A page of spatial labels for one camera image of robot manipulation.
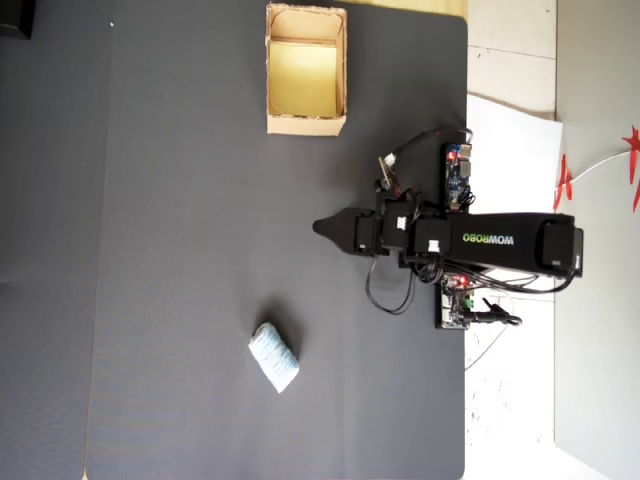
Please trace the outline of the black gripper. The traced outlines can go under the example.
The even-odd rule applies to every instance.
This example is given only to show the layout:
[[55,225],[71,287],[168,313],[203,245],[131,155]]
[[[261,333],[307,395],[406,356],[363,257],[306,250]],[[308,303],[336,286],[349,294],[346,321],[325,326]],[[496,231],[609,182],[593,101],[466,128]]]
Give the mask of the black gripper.
[[373,210],[357,215],[356,208],[344,208],[335,215],[315,220],[312,229],[341,251],[355,251],[361,256],[388,256],[390,250],[385,240],[390,226],[391,202],[390,194],[378,193]]

